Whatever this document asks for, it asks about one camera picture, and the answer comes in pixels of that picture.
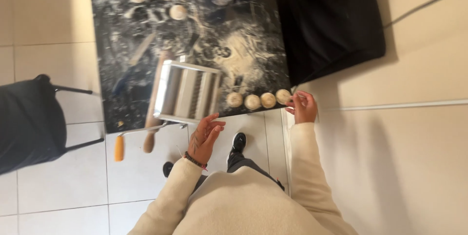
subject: tattooed hand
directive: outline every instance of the tattooed hand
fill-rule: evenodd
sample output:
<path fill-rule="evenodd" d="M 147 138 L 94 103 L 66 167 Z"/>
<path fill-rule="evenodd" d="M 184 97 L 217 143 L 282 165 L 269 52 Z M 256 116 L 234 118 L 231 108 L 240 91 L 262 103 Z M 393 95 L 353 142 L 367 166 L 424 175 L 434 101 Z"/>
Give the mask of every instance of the tattooed hand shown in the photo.
<path fill-rule="evenodd" d="M 208 163 L 213 152 L 214 141 L 226 124 L 226 122 L 213 122 L 218 116 L 219 113 L 215 113 L 203 118 L 190 136 L 189 155 L 203 165 Z"/>

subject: sleeve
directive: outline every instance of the sleeve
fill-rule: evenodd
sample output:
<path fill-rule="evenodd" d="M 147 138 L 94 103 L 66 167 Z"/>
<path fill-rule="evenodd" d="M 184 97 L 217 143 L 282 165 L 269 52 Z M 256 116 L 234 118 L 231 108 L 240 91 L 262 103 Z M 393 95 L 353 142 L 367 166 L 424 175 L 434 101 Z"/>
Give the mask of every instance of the sleeve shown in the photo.
<path fill-rule="evenodd" d="M 128 235 L 172 234 L 184 216 L 187 201 L 201 174 L 201 167 L 185 158 L 179 159 L 158 197 Z"/>
<path fill-rule="evenodd" d="M 314 123 L 291 128 L 291 198 L 303 206 L 326 229 L 335 235 L 357 235 L 346 223 L 331 196 L 330 186 L 320 164 Z"/>

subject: table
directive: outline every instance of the table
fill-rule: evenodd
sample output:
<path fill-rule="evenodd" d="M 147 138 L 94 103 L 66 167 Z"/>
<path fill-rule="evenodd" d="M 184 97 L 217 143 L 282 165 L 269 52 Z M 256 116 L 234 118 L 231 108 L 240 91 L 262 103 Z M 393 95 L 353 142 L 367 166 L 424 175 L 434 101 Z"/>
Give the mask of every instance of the table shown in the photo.
<path fill-rule="evenodd" d="M 290 89 L 286 55 L 276 0 L 231 0 L 219 6 L 213 0 L 92 0 L 102 102 L 107 133 L 143 128 L 159 52 L 190 55 L 194 64 L 221 69 L 220 117 L 255 111 L 231 108 L 225 97 L 239 92 L 260 96 Z M 185 20 L 174 20 L 168 11 L 183 5 Z M 126 88 L 112 88 L 128 67 L 137 47 L 156 33 Z M 273 108 L 284 105 L 276 104 Z"/>

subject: wall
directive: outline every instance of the wall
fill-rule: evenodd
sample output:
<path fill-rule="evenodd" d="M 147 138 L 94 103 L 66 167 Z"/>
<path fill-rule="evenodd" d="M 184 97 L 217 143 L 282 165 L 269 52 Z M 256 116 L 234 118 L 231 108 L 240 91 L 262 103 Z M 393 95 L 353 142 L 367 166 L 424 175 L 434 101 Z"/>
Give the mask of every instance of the wall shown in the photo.
<path fill-rule="evenodd" d="M 378 0 L 383 23 L 425 1 Z M 442 0 L 386 30 L 382 59 L 300 87 L 317 99 L 322 164 L 360 235 L 468 234 L 468 105 L 369 107 L 467 100 L 467 19 L 467 0 Z"/>

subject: bracelet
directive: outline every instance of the bracelet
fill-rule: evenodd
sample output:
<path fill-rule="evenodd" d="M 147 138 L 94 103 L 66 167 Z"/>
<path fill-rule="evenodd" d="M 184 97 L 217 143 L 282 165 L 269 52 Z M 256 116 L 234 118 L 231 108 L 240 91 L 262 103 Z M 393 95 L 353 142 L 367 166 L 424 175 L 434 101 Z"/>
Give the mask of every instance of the bracelet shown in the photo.
<path fill-rule="evenodd" d="M 184 155 L 183 155 L 184 158 L 187 158 L 189 161 L 191 161 L 192 163 L 196 164 L 197 166 L 203 168 L 206 170 L 206 167 L 208 166 L 208 164 L 206 165 L 203 165 L 202 163 L 198 162 L 197 160 L 195 160 L 193 157 L 191 157 L 189 155 L 189 152 L 188 151 L 185 151 Z"/>

